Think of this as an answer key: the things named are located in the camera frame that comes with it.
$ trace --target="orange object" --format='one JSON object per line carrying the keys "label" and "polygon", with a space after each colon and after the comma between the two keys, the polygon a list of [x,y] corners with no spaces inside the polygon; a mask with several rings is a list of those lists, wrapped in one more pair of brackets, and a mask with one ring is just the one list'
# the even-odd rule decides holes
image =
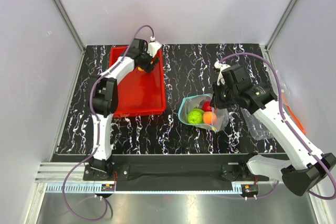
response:
{"label": "orange object", "polygon": [[213,124],[217,120],[217,116],[215,113],[212,113],[211,111],[204,112],[203,114],[203,122],[206,124]]}
{"label": "orange object", "polygon": [[300,123],[299,119],[295,116],[295,114],[290,109],[285,94],[281,93],[281,96],[282,96],[282,100],[283,100],[283,102],[284,102],[284,104],[285,104],[285,106],[286,106],[286,108],[287,108],[290,116],[292,117],[293,121],[295,122],[295,124],[297,125],[297,127],[300,129],[300,131],[302,131],[302,133],[305,135],[306,134],[305,128],[303,128],[303,126]]}
{"label": "orange object", "polygon": [[[126,47],[112,47],[111,67]],[[151,73],[135,69],[118,83],[119,104],[114,118],[137,115],[161,115],[166,109],[162,50],[155,57],[160,61]]]}

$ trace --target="red ball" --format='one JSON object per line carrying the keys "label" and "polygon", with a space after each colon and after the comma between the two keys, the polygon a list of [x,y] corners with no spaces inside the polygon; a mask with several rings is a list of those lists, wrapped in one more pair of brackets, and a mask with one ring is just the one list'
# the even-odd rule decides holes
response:
{"label": "red ball", "polygon": [[202,106],[203,111],[212,111],[212,108],[210,107],[210,102],[205,102]]}

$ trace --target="red tray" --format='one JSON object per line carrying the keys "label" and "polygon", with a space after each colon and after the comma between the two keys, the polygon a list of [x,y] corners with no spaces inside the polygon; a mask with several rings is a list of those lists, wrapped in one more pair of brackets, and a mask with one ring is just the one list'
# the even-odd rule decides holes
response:
{"label": "red tray", "polygon": [[[110,67],[126,47],[111,49]],[[118,84],[119,104],[113,117],[123,118],[138,115],[161,115],[166,109],[166,97],[163,78],[162,50],[156,57],[160,61],[151,73],[134,69]]]}

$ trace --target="metal floor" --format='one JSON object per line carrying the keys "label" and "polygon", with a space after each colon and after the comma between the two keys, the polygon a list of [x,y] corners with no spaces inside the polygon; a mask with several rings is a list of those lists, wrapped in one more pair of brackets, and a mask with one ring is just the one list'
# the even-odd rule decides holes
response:
{"label": "metal floor", "polygon": [[[260,195],[270,191],[268,184],[260,185]],[[71,206],[88,197],[88,194],[68,194]],[[239,198],[236,195],[225,197]],[[232,200],[221,195],[122,195],[108,198],[113,213],[108,210],[97,223],[160,223],[160,224],[209,224],[209,223],[258,223],[294,224],[317,223],[308,194],[297,197],[284,185],[266,199]],[[74,207],[75,212],[87,218],[97,218],[104,211],[103,202],[88,200]],[[66,207],[61,194],[46,193],[38,218],[38,224],[86,223],[72,214],[63,216]]]}

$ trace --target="clear plastic bag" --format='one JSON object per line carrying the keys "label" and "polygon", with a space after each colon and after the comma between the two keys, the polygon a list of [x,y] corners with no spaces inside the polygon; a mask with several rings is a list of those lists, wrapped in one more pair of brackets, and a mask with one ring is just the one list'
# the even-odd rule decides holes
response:
{"label": "clear plastic bag", "polygon": [[214,109],[213,113],[216,115],[217,119],[212,122],[212,124],[199,123],[199,124],[190,124],[188,123],[188,114],[193,109],[201,109],[205,102],[210,102],[212,98],[212,94],[201,94],[195,95],[193,97],[186,97],[183,99],[180,110],[179,117],[180,121],[187,125],[192,125],[195,127],[203,128],[210,131],[221,131],[223,130],[229,122],[229,114],[227,109]]}
{"label": "clear plastic bag", "polygon": [[246,109],[240,109],[242,110],[248,131],[255,140],[273,138],[272,133],[254,115],[251,115]]}

